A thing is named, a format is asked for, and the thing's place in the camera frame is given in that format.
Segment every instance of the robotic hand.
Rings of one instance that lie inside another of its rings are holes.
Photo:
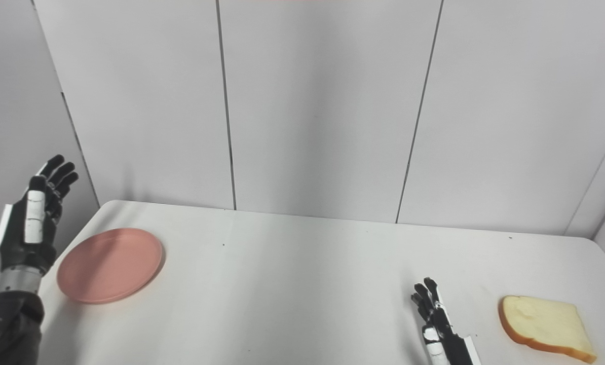
[[[6,205],[0,224],[0,364],[35,365],[44,309],[36,295],[57,259],[53,247],[62,199],[78,180],[64,156],[48,160],[22,199]]]
[[[432,365],[481,365],[471,337],[462,338],[453,332],[446,308],[437,290],[437,283],[426,277],[424,285],[415,284],[411,296],[418,313],[426,322],[422,335]]]

